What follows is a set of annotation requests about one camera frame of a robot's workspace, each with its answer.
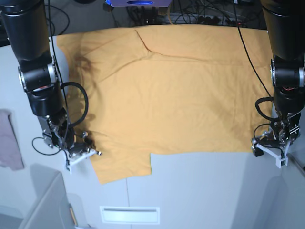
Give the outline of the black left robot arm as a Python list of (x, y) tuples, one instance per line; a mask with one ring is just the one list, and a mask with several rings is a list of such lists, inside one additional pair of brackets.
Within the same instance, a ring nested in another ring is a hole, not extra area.
[(305, 2), (261, 1), (272, 50), (271, 81), (274, 95), (255, 102), (258, 113), (270, 122), (271, 131), (252, 138), (255, 156), (259, 146), (282, 150), (299, 137), (299, 121), (305, 106)]

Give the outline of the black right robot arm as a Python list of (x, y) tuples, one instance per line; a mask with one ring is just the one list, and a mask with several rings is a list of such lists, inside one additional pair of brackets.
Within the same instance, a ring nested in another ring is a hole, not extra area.
[[(75, 156), (101, 155), (86, 131), (76, 134), (89, 110), (85, 89), (76, 82), (63, 82), (55, 55), (51, 31), (47, 26), (45, 3), (42, 0), (2, 0), (0, 16), (12, 50), (19, 63), (19, 80), (31, 110), (42, 128), (44, 142)], [(79, 120), (70, 122), (65, 87), (74, 86), (83, 94), (84, 112)]]

